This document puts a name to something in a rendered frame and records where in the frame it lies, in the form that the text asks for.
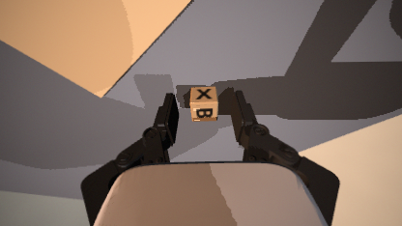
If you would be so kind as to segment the orange flat mat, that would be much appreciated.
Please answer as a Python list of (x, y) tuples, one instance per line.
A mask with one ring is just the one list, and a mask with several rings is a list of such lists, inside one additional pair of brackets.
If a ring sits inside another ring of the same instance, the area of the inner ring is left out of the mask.
[(0, 40), (102, 97), (191, 0), (0, 0)]

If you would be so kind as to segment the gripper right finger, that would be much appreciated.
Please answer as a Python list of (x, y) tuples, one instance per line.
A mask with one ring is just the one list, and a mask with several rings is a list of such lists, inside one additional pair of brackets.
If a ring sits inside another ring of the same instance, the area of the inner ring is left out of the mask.
[(328, 226), (331, 226), (340, 180), (332, 171), (300, 156), (289, 145), (270, 135), (269, 129), (258, 124), (243, 91), (233, 94), (231, 119), (236, 141), (244, 147), (243, 161), (269, 161), (290, 167), (300, 176)]

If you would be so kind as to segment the tan block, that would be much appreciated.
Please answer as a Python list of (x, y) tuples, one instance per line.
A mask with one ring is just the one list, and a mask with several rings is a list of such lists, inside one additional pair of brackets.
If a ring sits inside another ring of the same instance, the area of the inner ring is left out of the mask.
[(216, 87), (192, 87), (190, 111), (193, 122), (217, 121), (218, 98)]

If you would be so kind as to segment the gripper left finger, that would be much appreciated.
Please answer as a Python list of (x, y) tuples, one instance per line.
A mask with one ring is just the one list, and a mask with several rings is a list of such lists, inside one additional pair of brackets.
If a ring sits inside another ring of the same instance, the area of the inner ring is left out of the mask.
[(142, 138), (82, 181), (81, 191), (90, 226), (94, 226), (107, 194), (121, 173), (141, 164), (170, 162), (167, 150), (175, 144), (178, 122), (175, 95), (167, 93), (153, 126), (143, 131)]

